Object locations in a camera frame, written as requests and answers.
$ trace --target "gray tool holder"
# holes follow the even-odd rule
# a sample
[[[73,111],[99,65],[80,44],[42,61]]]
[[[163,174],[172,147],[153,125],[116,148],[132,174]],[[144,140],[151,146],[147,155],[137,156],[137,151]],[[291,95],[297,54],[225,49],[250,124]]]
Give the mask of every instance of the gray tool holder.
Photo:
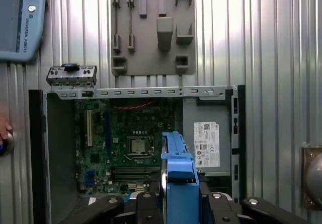
[[[111,0],[116,76],[194,74],[194,0]]]

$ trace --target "person's hand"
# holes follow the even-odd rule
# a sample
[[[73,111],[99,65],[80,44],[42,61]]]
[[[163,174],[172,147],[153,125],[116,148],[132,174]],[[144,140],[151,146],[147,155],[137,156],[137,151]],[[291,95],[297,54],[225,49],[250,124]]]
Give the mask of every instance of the person's hand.
[[[3,140],[8,139],[8,131],[12,130],[9,122],[3,116],[0,116],[0,145],[3,144]]]

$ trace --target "metal bracket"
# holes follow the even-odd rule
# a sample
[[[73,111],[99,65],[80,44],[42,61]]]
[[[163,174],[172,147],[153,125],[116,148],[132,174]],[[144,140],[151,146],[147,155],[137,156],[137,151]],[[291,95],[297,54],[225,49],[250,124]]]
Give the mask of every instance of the metal bracket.
[[[70,89],[55,89],[44,94],[56,93],[62,100],[109,99],[109,98],[154,98],[154,97],[199,97],[209,100],[225,100],[226,90],[232,87],[151,87],[151,88],[109,88],[94,89],[69,86]]]
[[[96,73],[96,66],[64,64],[50,68],[47,82],[53,90],[93,88],[97,81]]]

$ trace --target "metal screw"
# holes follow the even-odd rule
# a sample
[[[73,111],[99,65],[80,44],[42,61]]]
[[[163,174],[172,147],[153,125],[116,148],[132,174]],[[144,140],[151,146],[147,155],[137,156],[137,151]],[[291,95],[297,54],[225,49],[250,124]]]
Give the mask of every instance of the metal screw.
[[[254,199],[249,199],[248,202],[252,205],[257,205],[258,201],[254,200]]]
[[[221,195],[220,195],[220,194],[218,194],[218,193],[214,193],[214,194],[212,194],[212,196],[213,196],[213,197],[215,197],[216,199],[221,198]]]
[[[33,13],[34,11],[36,11],[36,7],[34,5],[30,5],[28,7],[28,11],[31,12],[31,13]]]
[[[116,202],[117,202],[117,199],[115,199],[115,198],[112,198],[109,200],[109,203],[116,203]]]
[[[209,95],[213,95],[213,93],[214,93],[213,89],[209,89],[209,90],[208,90],[208,94],[209,94]]]

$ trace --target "white label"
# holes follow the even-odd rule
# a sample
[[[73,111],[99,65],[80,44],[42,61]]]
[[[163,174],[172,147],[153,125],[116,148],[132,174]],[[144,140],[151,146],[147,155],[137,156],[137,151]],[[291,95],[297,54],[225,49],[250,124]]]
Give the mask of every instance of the white label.
[[[195,122],[196,168],[219,167],[219,125],[216,122]]]
[[[91,198],[90,198],[90,201],[89,201],[89,205],[93,204],[95,201],[96,201],[96,198],[91,197]]]

